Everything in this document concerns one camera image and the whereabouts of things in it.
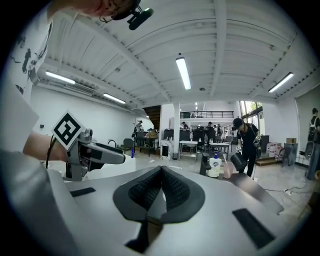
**wooden staircase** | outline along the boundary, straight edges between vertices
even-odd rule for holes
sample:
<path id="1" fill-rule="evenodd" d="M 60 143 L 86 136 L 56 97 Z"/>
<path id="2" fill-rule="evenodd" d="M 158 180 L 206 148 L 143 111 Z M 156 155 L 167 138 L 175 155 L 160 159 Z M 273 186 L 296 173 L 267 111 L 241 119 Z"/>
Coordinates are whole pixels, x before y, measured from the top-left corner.
<path id="1" fill-rule="evenodd" d="M 160 113 L 161 113 L 161 106 L 150 106 L 144 108 L 144 111 L 149 119 L 154 125 L 154 128 L 159 131 L 160 129 Z"/>
<path id="2" fill-rule="evenodd" d="M 275 165 L 276 163 L 277 163 L 277 160 L 275 157 L 260 158 L 255 161 L 255 164 L 258 166 L 270 166 L 270 165 Z"/>

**ceiling light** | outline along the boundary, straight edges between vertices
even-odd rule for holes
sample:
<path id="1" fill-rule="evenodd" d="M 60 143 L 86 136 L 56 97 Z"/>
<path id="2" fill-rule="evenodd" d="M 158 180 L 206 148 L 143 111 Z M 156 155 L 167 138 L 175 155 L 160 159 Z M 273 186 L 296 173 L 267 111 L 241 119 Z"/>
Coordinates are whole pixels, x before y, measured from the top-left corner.
<path id="1" fill-rule="evenodd" d="M 111 99 L 111 100 L 114 100 L 115 102 L 119 102 L 119 103 L 121 103 L 121 104 L 126 104 L 125 101 L 123 101 L 123 100 L 121 100 L 121 99 L 118 99 L 118 98 L 116 98 L 116 97 L 113 97 L 113 96 L 111 96 L 111 95 L 109 95 L 109 94 L 107 94 L 107 93 L 103 94 L 103 96 L 104 96 L 104 97 L 107 97 L 107 98 L 109 98 L 109 99 Z"/>
<path id="2" fill-rule="evenodd" d="M 177 58 L 175 62 L 179 68 L 185 89 L 190 90 L 191 85 L 185 58 Z"/>
<path id="3" fill-rule="evenodd" d="M 282 78 L 282 80 L 280 82 L 276 83 L 275 86 L 273 86 L 268 92 L 269 93 L 273 93 L 276 89 L 278 89 L 280 86 L 282 86 L 285 82 L 287 82 L 293 76 L 294 76 L 294 74 L 292 74 L 290 72 L 284 78 Z"/>
<path id="4" fill-rule="evenodd" d="M 56 78 L 56 79 L 59 79 L 59 80 L 62 80 L 62 81 L 65 81 L 67 83 L 70 83 L 70 84 L 75 84 L 76 82 L 71 80 L 71 79 L 68 79 L 68 78 L 65 78 L 61 75 L 57 75 L 57 74 L 54 74 L 54 73 L 51 73 L 51 72 L 48 72 L 46 71 L 45 74 L 48 76 L 48 77 L 52 77 L 52 78 Z"/>

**white ceiling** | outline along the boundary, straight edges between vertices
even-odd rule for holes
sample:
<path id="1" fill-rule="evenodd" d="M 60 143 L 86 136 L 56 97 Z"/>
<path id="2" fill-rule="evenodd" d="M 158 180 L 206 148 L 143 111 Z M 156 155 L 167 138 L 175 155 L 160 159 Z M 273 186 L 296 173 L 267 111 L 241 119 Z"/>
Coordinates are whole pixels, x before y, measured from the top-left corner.
<path id="1" fill-rule="evenodd" d="M 38 74 L 40 86 L 131 110 L 170 102 L 275 103 L 306 78 L 319 77 L 319 60 L 308 41 L 271 1 L 144 0 L 141 7 L 154 14 L 135 31 L 126 20 L 104 24 L 71 10 L 57 14 Z M 186 60 L 190 90 L 184 89 L 175 62 L 179 53 Z M 63 88 L 44 71 L 74 79 L 92 92 Z M 294 77 L 269 93 L 288 72 Z M 127 104 L 107 100 L 103 93 Z"/>

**white sleeve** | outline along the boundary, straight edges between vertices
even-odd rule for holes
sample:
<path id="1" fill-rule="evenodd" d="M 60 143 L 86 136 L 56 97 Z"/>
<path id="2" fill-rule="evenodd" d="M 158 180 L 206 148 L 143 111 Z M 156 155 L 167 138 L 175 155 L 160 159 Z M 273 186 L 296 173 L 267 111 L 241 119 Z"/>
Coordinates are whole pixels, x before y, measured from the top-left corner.
<path id="1" fill-rule="evenodd" d="M 1 80 L 0 88 L 0 148 L 9 152 L 22 152 L 38 115 L 15 85 Z"/>

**black rubber pad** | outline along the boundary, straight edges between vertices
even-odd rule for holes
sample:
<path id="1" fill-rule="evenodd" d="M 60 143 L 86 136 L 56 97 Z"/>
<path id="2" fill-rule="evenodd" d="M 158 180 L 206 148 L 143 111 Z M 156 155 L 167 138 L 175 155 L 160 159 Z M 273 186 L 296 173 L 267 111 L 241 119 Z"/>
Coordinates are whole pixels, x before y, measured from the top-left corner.
<path id="1" fill-rule="evenodd" d="M 275 239 L 247 209 L 235 210 L 232 213 L 258 249 Z"/>
<path id="2" fill-rule="evenodd" d="M 70 191 L 70 194 L 72 197 L 80 197 L 86 194 L 90 194 L 92 192 L 95 192 L 96 190 L 93 187 L 87 187 L 79 190 Z"/>

